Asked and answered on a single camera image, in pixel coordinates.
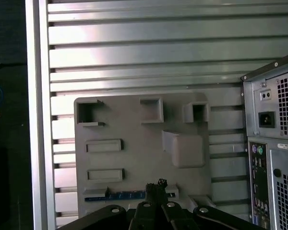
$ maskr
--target metal panel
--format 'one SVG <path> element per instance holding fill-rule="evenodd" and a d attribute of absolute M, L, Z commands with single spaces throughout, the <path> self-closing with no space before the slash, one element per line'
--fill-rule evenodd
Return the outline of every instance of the metal panel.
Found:
<path fill-rule="evenodd" d="M 28 94 L 30 118 L 30 148 L 31 148 L 31 174 L 32 174 L 32 200 L 34 229 L 47 228 L 46 178 L 43 141 L 43 111 L 41 98 L 41 65 L 40 65 L 40 37 L 38 21 L 38 2 L 25 1 L 27 46 L 30 52 L 28 59 Z"/>
<path fill-rule="evenodd" d="M 27 0 L 28 9 L 32 9 L 32 2 Z M 40 10 L 41 21 L 35 18 L 35 22 L 38 28 L 38 23 L 42 24 L 43 58 L 49 48 L 50 65 L 44 58 L 45 105 L 39 98 L 38 107 L 46 108 L 46 129 L 37 129 L 46 138 L 48 170 L 54 163 L 70 167 L 75 162 L 73 102 L 77 97 L 203 92 L 212 107 L 208 124 L 212 152 L 221 155 L 217 147 L 228 151 L 232 146 L 242 151 L 245 124 L 241 91 L 238 85 L 227 83 L 239 82 L 238 76 L 288 54 L 288 0 L 54 0 L 50 4 L 43 0 Z M 31 43 L 28 51 L 37 45 Z M 50 94 L 49 106 L 46 97 Z M 30 114 L 35 109 L 30 105 Z M 44 139 L 41 135 L 32 138 Z M 43 149 L 35 150 L 44 156 Z M 217 177 L 214 181 L 246 175 L 243 157 L 211 162 Z M 76 193 L 60 193 L 71 185 L 61 180 L 59 176 L 54 181 L 47 178 L 48 188 L 51 183 L 64 186 L 55 195 L 56 208 L 48 206 L 50 229 L 54 229 L 56 211 L 77 212 Z M 217 182 L 213 188 L 217 202 L 248 198 L 246 181 Z M 47 193 L 50 201 L 54 191 Z"/>
<path fill-rule="evenodd" d="M 237 111 L 216 111 L 210 113 L 210 121 L 208 123 L 209 130 L 226 130 L 244 128 L 242 110 Z"/>
<path fill-rule="evenodd" d="M 246 144 L 223 144 L 210 145 L 210 154 L 230 153 L 230 152 L 245 152 Z"/>
<path fill-rule="evenodd" d="M 156 2 L 117 1 L 49 5 L 49 21 L 105 20 L 129 18 L 273 15 L 288 13 L 288 1 L 197 1 L 175 0 Z"/>
<path fill-rule="evenodd" d="M 71 216 L 71 217 L 57 217 L 57 226 L 63 226 L 65 224 L 69 224 L 70 222 L 73 222 L 78 219 L 78 216 Z"/>
<path fill-rule="evenodd" d="M 218 75 L 212 79 L 222 80 L 222 72 L 246 73 L 249 69 L 256 69 L 267 64 L 267 60 L 253 61 L 226 61 L 226 62 L 204 62 L 204 63 L 176 63 L 165 65 L 145 65 L 145 66 L 117 66 L 115 69 L 109 68 L 90 68 L 71 71 L 60 71 L 50 74 L 51 82 L 69 82 L 79 80 L 111 80 L 111 79 L 135 79 L 154 77 L 184 77 L 184 76 L 206 76 Z"/>
<path fill-rule="evenodd" d="M 76 154 L 55 154 L 53 156 L 53 163 L 54 164 L 62 164 L 62 163 L 75 163 L 76 162 Z"/>
<path fill-rule="evenodd" d="M 114 23 L 49 28 L 51 45 L 143 40 L 288 35 L 288 18 L 201 19 L 177 22 Z"/>
<path fill-rule="evenodd" d="M 77 212 L 78 198 L 76 192 L 56 193 L 56 212 Z"/>
<path fill-rule="evenodd" d="M 273 50 L 271 47 L 282 47 Z M 50 67 L 80 67 L 173 62 L 226 61 L 241 59 L 271 59 L 288 54 L 288 37 L 282 39 L 237 39 L 200 43 L 138 44 L 53 49 L 49 52 Z"/>
<path fill-rule="evenodd" d="M 224 134 L 224 135 L 210 135 L 210 144 L 220 143 L 244 143 L 246 140 L 245 134 Z"/>
<path fill-rule="evenodd" d="M 248 159 L 235 157 L 225 159 L 211 159 L 211 177 L 235 177 L 247 174 Z"/>
<path fill-rule="evenodd" d="M 147 88 L 140 89 L 130 89 L 128 92 L 127 89 L 122 92 L 109 92 L 109 91 L 96 91 L 88 94 L 79 95 L 75 93 L 65 95 L 65 96 L 56 96 L 51 98 L 51 113 L 52 115 L 73 115 L 73 102 L 78 97 L 98 97 L 98 96 L 109 96 L 109 95 L 127 95 L 127 94 L 146 94 L 148 91 Z M 160 93 L 164 89 L 154 89 L 150 90 L 151 93 Z M 182 89 L 171 90 L 171 92 L 181 92 Z M 208 89 L 196 89 L 196 90 L 183 90 L 183 92 L 202 92 L 206 95 L 209 105 L 213 106 L 236 106 L 242 105 L 242 99 L 240 96 L 241 88 L 233 85 L 222 88 L 208 88 Z"/>
<path fill-rule="evenodd" d="M 218 182 L 212 184 L 212 201 L 225 202 L 250 198 L 247 181 Z"/>
<path fill-rule="evenodd" d="M 230 214 L 243 214 L 248 213 L 250 210 L 249 204 L 242 205 L 226 205 L 226 206 L 218 206 L 217 209 L 220 209 L 223 212 L 227 212 Z"/>
<path fill-rule="evenodd" d="M 55 188 L 77 187 L 76 168 L 55 169 Z"/>

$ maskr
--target gray plastic tab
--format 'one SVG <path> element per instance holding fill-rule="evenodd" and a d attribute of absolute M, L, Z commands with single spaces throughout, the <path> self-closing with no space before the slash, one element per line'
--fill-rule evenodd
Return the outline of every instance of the gray plastic tab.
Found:
<path fill-rule="evenodd" d="M 183 122 L 208 122 L 210 108 L 207 101 L 191 102 L 182 107 Z"/>
<path fill-rule="evenodd" d="M 163 151 L 172 156 L 177 168 L 195 168 L 205 165 L 203 139 L 199 135 L 162 131 Z"/>
<path fill-rule="evenodd" d="M 163 123 L 162 98 L 141 98 L 141 123 Z"/>
<path fill-rule="evenodd" d="M 87 179 L 94 183 L 120 182 L 123 180 L 123 169 L 88 170 Z"/>
<path fill-rule="evenodd" d="M 91 140 L 86 143 L 86 152 L 121 151 L 121 140 Z"/>

